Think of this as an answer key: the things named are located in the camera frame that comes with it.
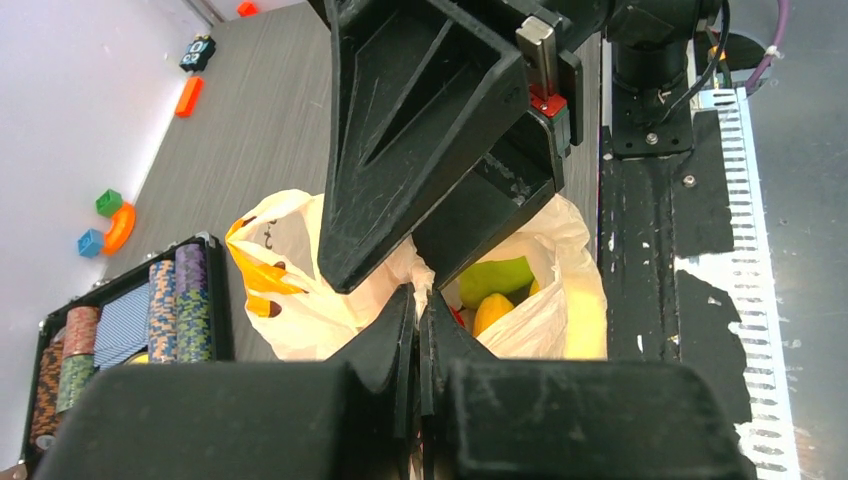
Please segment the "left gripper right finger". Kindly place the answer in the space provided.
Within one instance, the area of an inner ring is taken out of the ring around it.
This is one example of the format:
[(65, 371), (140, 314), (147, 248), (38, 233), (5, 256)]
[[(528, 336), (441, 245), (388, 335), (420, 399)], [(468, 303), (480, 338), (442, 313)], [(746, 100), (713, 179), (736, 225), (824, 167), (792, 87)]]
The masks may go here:
[(432, 293), (420, 323), (427, 479), (752, 479), (716, 395), (663, 362), (500, 359)]

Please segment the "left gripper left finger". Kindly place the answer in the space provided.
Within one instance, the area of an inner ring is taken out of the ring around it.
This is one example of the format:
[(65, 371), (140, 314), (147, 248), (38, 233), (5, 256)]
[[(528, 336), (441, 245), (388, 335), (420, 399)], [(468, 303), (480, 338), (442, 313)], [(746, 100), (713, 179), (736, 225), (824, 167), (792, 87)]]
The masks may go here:
[(395, 290), (324, 361), (124, 366), (94, 377), (39, 479), (406, 479), (415, 301)]

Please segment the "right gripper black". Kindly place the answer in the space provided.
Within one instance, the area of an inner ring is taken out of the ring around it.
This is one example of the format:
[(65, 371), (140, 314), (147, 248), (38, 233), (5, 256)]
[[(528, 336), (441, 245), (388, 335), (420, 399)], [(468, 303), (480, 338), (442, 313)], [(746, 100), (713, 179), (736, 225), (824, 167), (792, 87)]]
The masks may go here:
[(355, 290), (421, 222), (413, 241), (441, 289), (552, 199), (582, 139), (577, 50), (612, 7), (325, 3), (334, 92), (318, 265), (335, 291)]

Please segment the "yellow fake mango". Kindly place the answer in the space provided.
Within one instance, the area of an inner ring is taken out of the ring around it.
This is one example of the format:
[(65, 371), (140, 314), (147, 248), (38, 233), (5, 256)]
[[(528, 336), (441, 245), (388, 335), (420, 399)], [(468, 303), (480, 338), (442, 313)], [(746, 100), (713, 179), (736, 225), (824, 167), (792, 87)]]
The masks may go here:
[(515, 308), (514, 304), (503, 294), (493, 293), (484, 298), (476, 310), (472, 334), (480, 336), (486, 329), (510, 313)]

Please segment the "green fake pear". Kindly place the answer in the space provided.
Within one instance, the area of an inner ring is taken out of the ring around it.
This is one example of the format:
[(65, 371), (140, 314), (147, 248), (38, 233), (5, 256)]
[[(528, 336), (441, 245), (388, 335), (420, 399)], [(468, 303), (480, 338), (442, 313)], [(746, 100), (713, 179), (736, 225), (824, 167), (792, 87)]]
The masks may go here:
[(459, 275), (459, 295), (462, 304), (477, 309), (488, 296), (511, 294), (535, 280), (527, 259), (484, 261), (469, 266)]

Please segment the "red fake apple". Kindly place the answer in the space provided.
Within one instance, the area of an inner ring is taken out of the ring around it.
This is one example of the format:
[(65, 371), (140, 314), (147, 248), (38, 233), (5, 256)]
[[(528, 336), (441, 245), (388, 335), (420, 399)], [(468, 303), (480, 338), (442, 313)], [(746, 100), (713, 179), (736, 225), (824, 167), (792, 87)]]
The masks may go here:
[(458, 324), (459, 324), (462, 328), (465, 328), (465, 322), (464, 322), (464, 319), (463, 319), (463, 317), (462, 317), (461, 313), (460, 313), (457, 309), (455, 309), (455, 308), (453, 308), (453, 307), (449, 307), (449, 310), (451, 311), (452, 316), (453, 316), (453, 318), (457, 321), (457, 323), (458, 323)]

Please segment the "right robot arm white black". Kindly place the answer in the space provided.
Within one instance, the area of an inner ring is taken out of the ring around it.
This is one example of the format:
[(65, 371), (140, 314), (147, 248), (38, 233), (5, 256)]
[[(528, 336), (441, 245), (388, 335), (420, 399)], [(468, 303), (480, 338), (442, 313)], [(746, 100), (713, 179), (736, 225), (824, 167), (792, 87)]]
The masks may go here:
[(333, 128), (317, 263), (339, 293), (405, 241), (436, 287), (533, 218), (581, 144), (578, 48), (612, 47), (628, 157), (692, 145), (686, 47), (724, 1), (323, 1)]

